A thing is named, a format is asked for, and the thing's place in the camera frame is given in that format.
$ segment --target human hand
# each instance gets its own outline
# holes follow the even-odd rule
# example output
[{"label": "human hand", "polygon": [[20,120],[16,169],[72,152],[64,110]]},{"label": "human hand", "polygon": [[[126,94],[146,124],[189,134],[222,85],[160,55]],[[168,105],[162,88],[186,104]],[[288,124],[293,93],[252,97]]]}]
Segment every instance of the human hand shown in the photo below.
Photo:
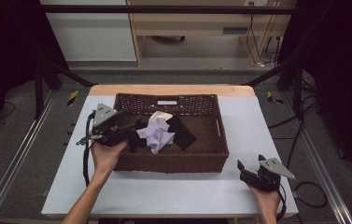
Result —
[{"label": "human hand", "polygon": [[109,175],[117,165],[120,153],[127,146],[127,141],[121,142],[114,147],[103,146],[100,143],[92,143],[92,157],[94,161],[94,174],[92,182],[97,181],[104,185]]},{"label": "human hand", "polygon": [[254,193],[262,222],[265,224],[276,223],[277,208],[280,205],[280,195],[277,191],[265,192],[249,185],[248,187]]}]

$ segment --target white cloth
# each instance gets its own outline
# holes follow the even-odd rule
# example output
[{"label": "white cloth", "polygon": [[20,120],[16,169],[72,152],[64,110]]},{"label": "white cloth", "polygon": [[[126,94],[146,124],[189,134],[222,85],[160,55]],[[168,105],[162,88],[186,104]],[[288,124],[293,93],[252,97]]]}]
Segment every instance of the white cloth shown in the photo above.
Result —
[{"label": "white cloth", "polygon": [[137,133],[140,138],[147,139],[147,146],[151,148],[152,153],[158,154],[164,146],[173,144],[175,134],[167,132],[168,130],[166,120],[157,118],[149,121],[147,128],[137,130]]},{"label": "white cloth", "polygon": [[171,114],[167,114],[167,113],[164,113],[161,111],[156,111],[155,113],[153,113],[153,115],[149,118],[148,121],[151,121],[151,120],[154,120],[157,118],[164,118],[165,120],[168,120],[172,117],[173,117],[173,115],[171,115]]}]

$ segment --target black cable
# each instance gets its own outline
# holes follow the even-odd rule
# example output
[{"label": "black cable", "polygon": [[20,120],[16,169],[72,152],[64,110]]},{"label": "black cable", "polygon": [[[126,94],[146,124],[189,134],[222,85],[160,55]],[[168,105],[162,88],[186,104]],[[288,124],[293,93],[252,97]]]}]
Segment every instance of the black cable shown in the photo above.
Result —
[{"label": "black cable", "polygon": [[283,185],[280,184],[280,187],[281,187],[281,189],[282,189],[283,192],[284,192],[284,197],[283,197],[283,195],[280,193],[280,190],[277,189],[276,192],[277,192],[278,195],[280,196],[281,202],[282,202],[282,204],[283,204],[282,207],[281,207],[280,213],[277,214],[277,216],[276,216],[276,218],[275,218],[277,222],[280,221],[281,218],[283,218],[283,216],[286,214],[286,211],[287,211],[287,206],[286,206],[286,199],[287,199],[286,191],[284,190]]},{"label": "black cable", "polygon": [[309,91],[309,93],[317,94],[316,87],[304,79],[302,79],[302,86],[304,91]]},{"label": "black cable", "polygon": [[306,93],[310,93],[310,94],[315,94],[315,91],[310,90],[308,87],[302,85],[302,91],[306,92]]},{"label": "black cable", "polygon": [[[308,96],[308,97],[304,98],[304,99],[303,99],[303,102],[304,102],[306,99],[310,98],[310,97],[313,97],[313,96]],[[312,108],[313,106],[315,106],[315,105],[318,105],[318,103],[313,103],[313,104],[309,105],[308,107],[306,107],[306,108],[303,110],[303,113],[308,112],[309,109],[311,109],[311,108]],[[268,126],[268,129],[273,129],[273,128],[276,128],[276,127],[281,126],[281,125],[283,125],[283,124],[289,123],[289,122],[293,121],[293,120],[296,119],[296,118],[298,118],[298,117],[297,117],[297,116],[293,116],[293,117],[291,117],[291,118],[289,118],[289,119],[286,119],[286,120],[283,120],[283,121],[281,121],[281,122],[279,122],[279,123],[276,123],[276,124],[274,124],[274,125]]]},{"label": "black cable", "polygon": [[273,137],[274,140],[289,140],[294,139],[295,137]]},{"label": "black cable", "polygon": [[16,106],[15,106],[14,104],[12,104],[11,102],[5,102],[5,104],[12,105],[13,108],[12,108],[12,110],[11,110],[9,113],[7,113],[6,115],[4,115],[4,116],[1,117],[0,119],[4,119],[4,118],[8,117],[8,116],[11,115],[11,114],[15,111],[15,109],[16,109]]},{"label": "black cable", "polygon": [[[249,26],[249,29],[248,29],[248,33],[251,31],[252,37],[253,37],[253,39],[254,39],[255,47],[257,48],[257,55],[258,55],[258,58],[262,61],[263,64],[270,63],[270,62],[264,61],[264,60],[260,57],[260,55],[259,55],[259,53],[258,53],[259,48],[258,48],[258,44],[257,44],[257,39],[255,38],[254,30],[252,29],[252,22],[253,22],[253,20],[254,20],[254,14],[251,14],[251,21],[250,21],[250,26]],[[248,50],[249,50],[250,53],[251,53],[251,57],[253,58],[253,61],[255,62],[254,57],[253,57],[252,52],[251,52],[251,49],[250,49],[249,46],[248,46],[248,33],[247,33],[247,47],[248,47]]]},{"label": "black cable", "polygon": [[295,135],[295,139],[292,142],[292,147],[291,147],[291,151],[289,153],[289,159],[287,161],[287,169],[289,169],[289,164],[291,163],[291,158],[292,158],[292,154],[294,153],[295,150],[295,145],[297,144],[297,140],[298,140],[298,136],[302,133],[303,131],[303,127],[304,127],[304,121],[301,122],[300,127],[298,128],[298,132]]},{"label": "black cable", "polygon": [[297,213],[297,218],[300,221],[300,223],[303,224],[303,221],[302,221],[301,216],[299,215],[299,213]]},{"label": "black cable", "polygon": [[300,186],[306,185],[306,184],[308,184],[308,185],[313,185],[313,186],[317,187],[317,188],[321,191],[321,193],[324,195],[324,203],[319,204],[319,205],[316,205],[316,204],[308,203],[307,201],[301,199],[300,197],[297,198],[297,199],[298,199],[301,203],[304,203],[304,204],[306,204],[307,206],[310,206],[310,207],[314,207],[314,208],[323,208],[323,207],[325,207],[325,206],[327,205],[327,203],[328,203],[328,197],[327,197],[327,194],[325,193],[324,189],[323,189],[320,185],[318,185],[318,184],[316,184],[316,183],[313,183],[313,182],[310,182],[310,181],[303,181],[303,182],[301,182],[300,184],[298,184],[298,185],[295,187],[294,191],[297,191]]},{"label": "black cable", "polygon": [[291,117],[291,118],[289,118],[289,119],[286,119],[286,120],[284,120],[284,121],[281,121],[280,123],[277,123],[277,124],[268,126],[268,129],[273,129],[273,128],[276,128],[276,127],[281,126],[281,125],[283,125],[283,124],[289,123],[289,122],[291,122],[293,119],[296,119],[296,118],[297,118],[297,116],[293,116],[293,117]]},{"label": "black cable", "polygon": [[[270,21],[272,20],[272,17],[273,17],[273,16],[274,16],[274,15],[271,15],[271,18],[269,19],[269,22],[268,22],[268,24],[267,24],[267,26],[266,26],[265,33],[264,33],[263,35],[266,35],[266,33],[268,33]],[[251,14],[251,22],[250,22],[250,25],[249,25],[249,29],[248,29],[248,32],[247,32],[247,38],[246,38],[246,44],[247,44],[247,48],[248,48],[248,50],[249,50],[249,52],[250,52],[250,54],[251,54],[251,58],[252,58],[253,62],[254,62],[255,64],[257,64],[257,63],[255,62],[255,59],[254,59],[253,55],[252,55],[251,49],[249,48],[249,45],[248,45],[248,34],[249,34],[250,31],[251,31],[251,34],[252,34],[253,39],[254,39],[255,47],[257,48],[257,55],[258,55],[258,58],[262,61],[263,64],[271,63],[271,62],[264,61],[264,60],[260,57],[260,55],[259,55],[259,53],[258,53],[258,51],[259,51],[258,43],[257,43],[257,39],[255,38],[254,30],[253,30],[253,28],[252,28],[253,20],[254,20],[254,14]]]},{"label": "black cable", "polygon": [[316,98],[317,97],[317,94],[312,94],[312,95],[308,95],[306,97],[303,98],[302,102],[305,103],[305,101],[309,98]]},{"label": "black cable", "polygon": [[277,37],[277,47],[275,49],[275,65],[277,66],[278,58],[280,57],[280,36]]},{"label": "black cable", "polygon": [[268,58],[271,58],[271,56],[269,56],[268,53],[274,53],[274,52],[268,51],[268,48],[269,48],[269,45],[271,44],[271,42],[272,42],[272,37],[269,36],[268,44],[266,45],[266,48],[265,48],[266,57],[268,57]]},{"label": "black cable", "polygon": [[86,187],[88,187],[88,185],[91,183],[90,179],[89,179],[89,173],[88,173],[88,161],[89,161],[89,151],[91,149],[90,146],[89,147],[89,126],[91,124],[91,119],[94,118],[95,115],[95,111],[93,111],[89,116],[88,116],[88,121],[86,123],[86,132],[85,132],[85,150],[83,151],[83,177],[85,178],[85,184]]}]

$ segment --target tabletop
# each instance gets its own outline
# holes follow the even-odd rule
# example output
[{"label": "tabletop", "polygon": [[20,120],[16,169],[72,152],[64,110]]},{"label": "tabletop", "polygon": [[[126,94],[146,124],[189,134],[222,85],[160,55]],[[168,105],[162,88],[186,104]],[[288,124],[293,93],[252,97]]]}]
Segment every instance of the tabletop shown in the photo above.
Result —
[{"label": "tabletop", "polygon": [[[70,144],[53,180],[42,214],[64,217],[85,189],[82,175],[86,119],[99,103],[112,106],[115,94],[217,94],[230,155],[221,173],[162,174],[113,172],[103,187],[91,217],[257,217],[255,199],[240,181],[237,161],[251,172],[259,168],[258,155],[280,160],[252,88],[228,85],[98,85],[91,88]],[[92,156],[89,172],[92,176]],[[298,213],[289,182],[285,217]]]}]

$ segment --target brown wicker basket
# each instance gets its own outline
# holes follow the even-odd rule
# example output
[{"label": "brown wicker basket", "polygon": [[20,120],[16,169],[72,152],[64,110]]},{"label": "brown wicker basket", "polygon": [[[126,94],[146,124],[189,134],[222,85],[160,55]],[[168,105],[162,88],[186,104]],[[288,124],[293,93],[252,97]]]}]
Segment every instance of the brown wicker basket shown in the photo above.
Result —
[{"label": "brown wicker basket", "polygon": [[219,112],[218,97],[202,95],[143,95],[118,93],[115,109],[126,109],[132,115],[126,123],[141,115],[143,122],[156,111],[177,115],[196,140],[185,150],[176,144],[165,146],[159,154],[149,147],[138,147],[135,153],[125,148],[116,171],[149,171],[160,173],[219,173],[229,156],[225,131]]}]

